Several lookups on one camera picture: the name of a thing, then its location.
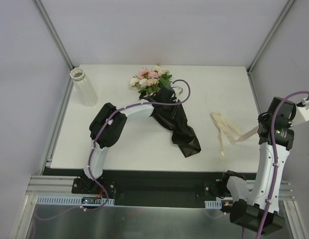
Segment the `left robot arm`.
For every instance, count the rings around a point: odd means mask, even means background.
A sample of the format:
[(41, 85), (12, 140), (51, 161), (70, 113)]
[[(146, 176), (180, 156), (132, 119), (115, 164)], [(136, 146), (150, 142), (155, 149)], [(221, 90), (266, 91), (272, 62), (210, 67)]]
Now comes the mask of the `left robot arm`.
[(125, 125), (142, 118), (149, 118), (163, 110), (174, 110), (179, 104), (183, 89), (175, 85), (164, 86), (158, 93), (124, 107), (106, 103), (89, 126), (91, 152), (87, 165), (80, 174), (83, 188), (90, 194), (100, 189), (100, 178), (110, 147), (119, 140)]

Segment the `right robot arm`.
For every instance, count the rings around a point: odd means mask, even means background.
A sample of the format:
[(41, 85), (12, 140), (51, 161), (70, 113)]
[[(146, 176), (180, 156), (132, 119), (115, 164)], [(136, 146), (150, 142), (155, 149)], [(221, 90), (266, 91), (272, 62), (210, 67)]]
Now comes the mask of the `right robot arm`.
[(222, 197), (231, 196), (230, 222), (266, 236), (283, 228), (279, 216), (279, 189), (285, 162), (294, 142), (290, 121), (296, 104), (274, 97), (268, 110), (258, 117), (260, 159), (256, 181), (248, 189), (244, 175), (228, 170), (217, 183)]

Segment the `cream ribbon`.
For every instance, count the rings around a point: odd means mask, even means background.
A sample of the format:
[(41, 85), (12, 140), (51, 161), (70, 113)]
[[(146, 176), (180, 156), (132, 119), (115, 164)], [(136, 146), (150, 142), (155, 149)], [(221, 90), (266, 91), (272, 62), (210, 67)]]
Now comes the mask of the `cream ribbon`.
[(222, 135), (224, 135), (231, 144), (236, 144), (244, 142), (247, 139), (251, 138), (257, 133), (259, 129), (259, 127), (256, 126), (250, 131), (242, 133), (239, 126), (237, 126), (234, 122), (232, 122), (221, 113), (210, 113), (210, 118), (215, 127), (217, 128), (217, 141), (219, 143), (219, 153), (221, 161), (225, 160), (225, 150)]

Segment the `pink and white flower bouquet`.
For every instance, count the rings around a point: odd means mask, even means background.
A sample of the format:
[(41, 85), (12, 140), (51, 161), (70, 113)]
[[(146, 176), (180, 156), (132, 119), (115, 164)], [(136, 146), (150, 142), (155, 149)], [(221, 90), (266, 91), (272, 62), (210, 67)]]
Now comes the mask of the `pink and white flower bouquet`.
[(129, 86), (145, 96), (152, 96), (160, 91), (163, 86), (171, 85), (172, 74), (160, 64), (154, 65), (151, 69), (142, 68), (137, 75), (134, 75)]

